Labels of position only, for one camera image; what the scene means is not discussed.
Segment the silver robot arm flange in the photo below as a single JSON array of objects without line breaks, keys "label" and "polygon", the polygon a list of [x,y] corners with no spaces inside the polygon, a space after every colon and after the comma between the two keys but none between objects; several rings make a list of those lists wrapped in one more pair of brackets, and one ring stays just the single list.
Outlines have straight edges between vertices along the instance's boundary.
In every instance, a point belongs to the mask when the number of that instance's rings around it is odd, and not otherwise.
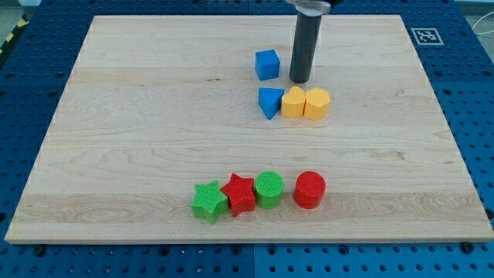
[{"label": "silver robot arm flange", "polygon": [[285,0],[293,5],[297,12],[307,16],[320,16],[328,14],[331,10],[331,4],[326,1],[316,0]]}]

